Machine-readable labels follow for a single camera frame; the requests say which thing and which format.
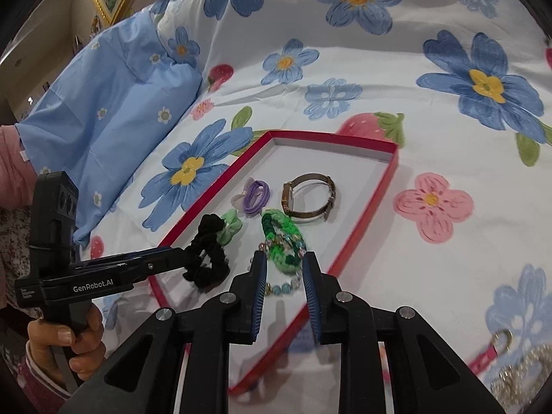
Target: white floral bedding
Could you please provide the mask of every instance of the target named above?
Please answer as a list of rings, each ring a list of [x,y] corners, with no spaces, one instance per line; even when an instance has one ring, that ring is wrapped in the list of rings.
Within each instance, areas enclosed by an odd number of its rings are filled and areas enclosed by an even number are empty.
[[[204,85],[93,231],[96,254],[156,246],[266,129],[386,139],[399,169],[342,287],[415,307],[466,361],[509,329],[486,384],[552,342],[552,70],[518,0],[160,0],[152,16]],[[337,358],[298,341],[231,410],[337,412]]]

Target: fingernail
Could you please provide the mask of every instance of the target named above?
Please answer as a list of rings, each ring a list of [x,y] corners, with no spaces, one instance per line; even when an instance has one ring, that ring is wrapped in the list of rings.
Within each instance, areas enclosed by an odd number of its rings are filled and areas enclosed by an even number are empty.
[[[81,365],[79,364],[78,361],[75,361],[75,360],[70,360],[69,361],[69,367],[71,368],[71,370],[73,372],[75,372],[76,374],[78,374],[80,371],[81,371]]]
[[[57,337],[62,344],[71,345],[73,343],[71,330],[68,327],[60,327],[60,329],[57,331]]]

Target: keychain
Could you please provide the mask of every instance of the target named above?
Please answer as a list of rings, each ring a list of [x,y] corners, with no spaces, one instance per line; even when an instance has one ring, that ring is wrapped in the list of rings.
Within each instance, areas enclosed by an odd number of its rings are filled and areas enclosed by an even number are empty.
[[[502,336],[506,337],[506,344],[500,350],[496,350],[496,344]],[[510,332],[510,330],[499,330],[493,335],[489,346],[485,349],[485,351],[479,354],[467,366],[475,375],[479,375],[487,367],[489,367],[489,364],[492,363],[494,359],[496,359],[500,355],[504,355],[504,353],[506,353],[510,348],[511,344],[512,333]]]

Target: white daisy print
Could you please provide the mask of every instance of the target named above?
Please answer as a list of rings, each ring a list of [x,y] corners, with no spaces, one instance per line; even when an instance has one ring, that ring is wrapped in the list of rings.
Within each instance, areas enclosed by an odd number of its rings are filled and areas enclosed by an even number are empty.
[[[94,192],[94,205],[96,205],[96,207],[100,208],[101,207],[101,194],[98,193],[97,191]]]
[[[154,53],[150,56],[150,62],[152,65],[157,64],[161,60],[161,56],[159,56],[157,53]]]
[[[166,125],[172,118],[172,115],[170,114],[170,110],[165,107],[159,110],[157,114],[159,115],[159,118],[157,119],[157,121],[159,123],[163,123],[164,125]]]

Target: metal screw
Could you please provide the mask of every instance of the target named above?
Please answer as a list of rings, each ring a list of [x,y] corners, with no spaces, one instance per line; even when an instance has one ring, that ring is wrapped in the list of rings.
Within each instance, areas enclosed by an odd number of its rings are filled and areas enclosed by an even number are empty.
[[[340,302],[350,302],[353,300],[353,295],[351,293],[347,293],[346,291],[340,291],[336,294],[336,299]]]
[[[234,293],[222,293],[219,299],[223,304],[231,304],[236,300],[236,295]]]
[[[155,317],[157,318],[158,321],[166,321],[170,319],[171,316],[172,316],[172,311],[170,311],[170,309],[168,308],[158,309],[157,312],[155,313]]]
[[[405,319],[412,319],[416,315],[414,308],[410,308],[409,306],[401,306],[398,313]]]

